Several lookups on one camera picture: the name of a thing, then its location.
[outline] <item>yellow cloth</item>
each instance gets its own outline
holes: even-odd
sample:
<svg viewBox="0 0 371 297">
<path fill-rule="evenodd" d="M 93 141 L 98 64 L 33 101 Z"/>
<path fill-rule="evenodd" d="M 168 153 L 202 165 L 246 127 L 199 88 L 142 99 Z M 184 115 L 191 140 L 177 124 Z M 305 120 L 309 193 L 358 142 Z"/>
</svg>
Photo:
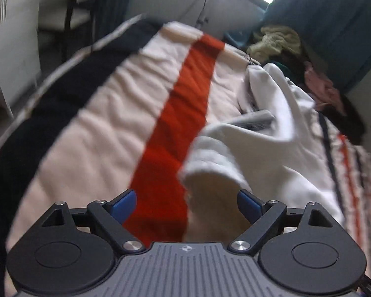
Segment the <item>yellow cloth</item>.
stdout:
<svg viewBox="0 0 371 297">
<path fill-rule="evenodd" d="M 247 54 L 259 62 L 265 62 L 269 56 L 280 54 L 283 49 L 293 54 L 301 54 L 301 40 L 298 34 L 284 25 L 266 25 L 261 28 L 262 36 L 254 34 L 258 43 L 250 45 Z"/>
</svg>

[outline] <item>dark blue curtain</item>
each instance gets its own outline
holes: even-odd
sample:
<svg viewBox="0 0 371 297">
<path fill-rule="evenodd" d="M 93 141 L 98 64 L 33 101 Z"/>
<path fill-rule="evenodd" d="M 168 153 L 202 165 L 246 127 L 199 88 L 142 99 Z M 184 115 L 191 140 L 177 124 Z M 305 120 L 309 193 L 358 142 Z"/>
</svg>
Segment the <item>dark blue curtain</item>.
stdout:
<svg viewBox="0 0 371 297">
<path fill-rule="evenodd" d="M 371 69 L 371 0 L 274 0 L 265 24 L 291 27 L 325 61 L 342 92 Z"/>
<path fill-rule="evenodd" d="M 125 19 L 130 0 L 98 0 L 95 9 L 95 39 L 111 33 Z"/>
</svg>

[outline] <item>bed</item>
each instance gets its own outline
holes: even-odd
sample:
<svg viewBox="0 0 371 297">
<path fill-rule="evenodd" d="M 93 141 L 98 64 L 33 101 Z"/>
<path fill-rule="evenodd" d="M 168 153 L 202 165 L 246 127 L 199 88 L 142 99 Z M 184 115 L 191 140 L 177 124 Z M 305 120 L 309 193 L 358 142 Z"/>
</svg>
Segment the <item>bed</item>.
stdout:
<svg viewBox="0 0 371 297">
<path fill-rule="evenodd" d="M 0 139 L 0 295 L 6 251 L 56 201 L 84 207 L 133 188 L 129 231 L 147 246 L 187 240 L 179 170 L 206 125 L 244 114 L 251 63 L 195 28 L 139 16 L 48 77 Z M 317 119 L 334 205 L 371 276 L 371 155 Z"/>
</svg>

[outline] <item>white garment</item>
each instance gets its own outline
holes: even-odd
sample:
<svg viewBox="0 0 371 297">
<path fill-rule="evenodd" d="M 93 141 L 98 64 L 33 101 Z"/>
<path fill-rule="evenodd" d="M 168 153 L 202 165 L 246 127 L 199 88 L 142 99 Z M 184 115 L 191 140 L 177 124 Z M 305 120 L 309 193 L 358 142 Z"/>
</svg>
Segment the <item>white garment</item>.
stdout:
<svg viewBox="0 0 371 297">
<path fill-rule="evenodd" d="M 250 224 L 236 206 L 240 189 L 288 207 L 319 202 L 342 224 L 323 145 L 310 130 L 317 119 L 314 101 L 273 64 L 250 65 L 244 90 L 248 86 L 258 108 L 275 119 L 260 132 L 208 125 L 194 140 L 179 173 L 189 206 L 185 240 L 228 243 L 246 230 Z"/>
</svg>

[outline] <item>white logo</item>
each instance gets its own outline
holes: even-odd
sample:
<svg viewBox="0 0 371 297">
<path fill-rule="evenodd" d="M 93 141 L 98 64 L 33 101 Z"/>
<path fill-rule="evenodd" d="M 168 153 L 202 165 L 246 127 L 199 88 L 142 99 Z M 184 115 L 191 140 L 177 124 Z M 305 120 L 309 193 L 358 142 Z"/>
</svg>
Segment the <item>white logo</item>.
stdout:
<svg viewBox="0 0 371 297">
<path fill-rule="evenodd" d="M 190 246 L 184 246 L 184 247 L 182 247 L 182 250 L 185 251 L 185 252 L 189 252 L 189 251 L 192 250 L 192 247 L 190 247 Z"/>
</svg>

